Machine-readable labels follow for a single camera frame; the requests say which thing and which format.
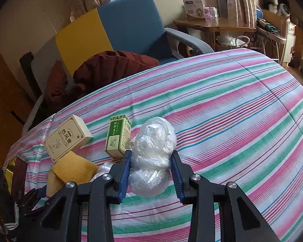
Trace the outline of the yellow sponge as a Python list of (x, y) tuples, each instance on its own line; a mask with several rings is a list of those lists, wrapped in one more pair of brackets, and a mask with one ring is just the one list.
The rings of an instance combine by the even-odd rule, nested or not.
[(69, 181), (78, 185), (88, 183), (97, 171), (96, 164), (72, 151), (66, 153), (52, 166), (52, 172), (65, 184)]
[(64, 186), (64, 182), (61, 179), (59, 179), (53, 171), (50, 170), (47, 176), (46, 196), (52, 197), (63, 186)]

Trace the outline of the beige ointment box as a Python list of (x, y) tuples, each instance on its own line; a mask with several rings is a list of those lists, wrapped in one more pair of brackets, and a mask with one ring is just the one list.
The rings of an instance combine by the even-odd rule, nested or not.
[(81, 147), (93, 138), (81, 117), (72, 115), (44, 141), (44, 146), (53, 163), (69, 151)]

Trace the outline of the green medicine box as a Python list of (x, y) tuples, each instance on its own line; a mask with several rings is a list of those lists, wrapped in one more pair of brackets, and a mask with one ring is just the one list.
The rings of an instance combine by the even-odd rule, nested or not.
[(110, 118), (105, 151), (112, 157), (123, 157), (130, 149), (131, 123), (126, 115)]

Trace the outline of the white plastic bag ball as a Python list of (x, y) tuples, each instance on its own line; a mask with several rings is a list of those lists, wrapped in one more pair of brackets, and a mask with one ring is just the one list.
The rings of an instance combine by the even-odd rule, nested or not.
[(132, 147), (128, 185), (140, 197), (164, 192), (171, 181), (171, 155), (176, 148), (174, 127), (162, 117), (153, 117), (139, 130)]

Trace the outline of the striped bed sheet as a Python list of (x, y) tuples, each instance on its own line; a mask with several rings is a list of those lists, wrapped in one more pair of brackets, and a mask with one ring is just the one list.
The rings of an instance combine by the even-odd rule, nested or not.
[(186, 58), (83, 97), (10, 148), (7, 162), (19, 157), (28, 165), (26, 191), (46, 184), (52, 161), (44, 141), (71, 115), (93, 135), (76, 153), (99, 166), (110, 160), (112, 116), (126, 115), (133, 137), (148, 119), (165, 118), (194, 172), (236, 182), (281, 241), (303, 234), (303, 86), (267, 56), (235, 49)]

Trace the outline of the wooden wardrobe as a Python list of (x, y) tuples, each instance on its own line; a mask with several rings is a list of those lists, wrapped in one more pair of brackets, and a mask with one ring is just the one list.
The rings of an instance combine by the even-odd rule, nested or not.
[(0, 168), (10, 147), (22, 135), (33, 101), (10, 72), (0, 53)]

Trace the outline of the dark red jacket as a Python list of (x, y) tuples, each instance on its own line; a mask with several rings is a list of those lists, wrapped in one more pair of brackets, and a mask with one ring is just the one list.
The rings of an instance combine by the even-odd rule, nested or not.
[(105, 51), (86, 60), (69, 81), (62, 62), (52, 66), (44, 94), (47, 111), (56, 113), (76, 100), (120, 79), (158, 66), (157, 59), (126, 51)]

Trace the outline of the wooden shelf unit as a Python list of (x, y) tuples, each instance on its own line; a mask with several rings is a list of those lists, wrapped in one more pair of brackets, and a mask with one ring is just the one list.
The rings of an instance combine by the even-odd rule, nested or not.
[(278, 14), (280, 3), (287, 5), (285, 0), (267, 0), (256, 5), (257, 36), (259, 50), (270, 56), (279, 64), (290, 63), (293, 59), (296, 42), (295, 24), (289, 18)]

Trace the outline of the wooden desk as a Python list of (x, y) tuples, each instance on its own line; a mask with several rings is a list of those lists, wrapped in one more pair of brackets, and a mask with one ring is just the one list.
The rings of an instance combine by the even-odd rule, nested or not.
[(177, 29), (189, 34), (189, 29), (199, 30), (204, 34), (205, 42), (215, 51), (216, 35), (220, 32), (253, 33), (255, 27), (226, 18), (210, 18), (207, 20), (174, 20)]

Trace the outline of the white round fan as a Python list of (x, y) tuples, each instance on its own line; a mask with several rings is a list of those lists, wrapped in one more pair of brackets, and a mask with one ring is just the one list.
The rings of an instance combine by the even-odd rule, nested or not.
[(280, 3), (278, 6), (278, 14), (283, 17), (289, 18), (291, 13), (287, 5)]

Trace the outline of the white box on desk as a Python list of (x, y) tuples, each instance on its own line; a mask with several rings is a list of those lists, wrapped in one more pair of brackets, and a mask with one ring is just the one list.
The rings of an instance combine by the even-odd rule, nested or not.
[(183, 4), (188, 20), (205, 19), (205, 11), (202, 0), (183, 0)]

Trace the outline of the patterned curtain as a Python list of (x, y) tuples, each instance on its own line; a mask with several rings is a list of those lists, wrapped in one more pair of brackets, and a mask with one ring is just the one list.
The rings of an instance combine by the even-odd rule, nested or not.
[(247, 27), (256, 27), (255, 0), (217, 0), (221, 18), (234, 20)]

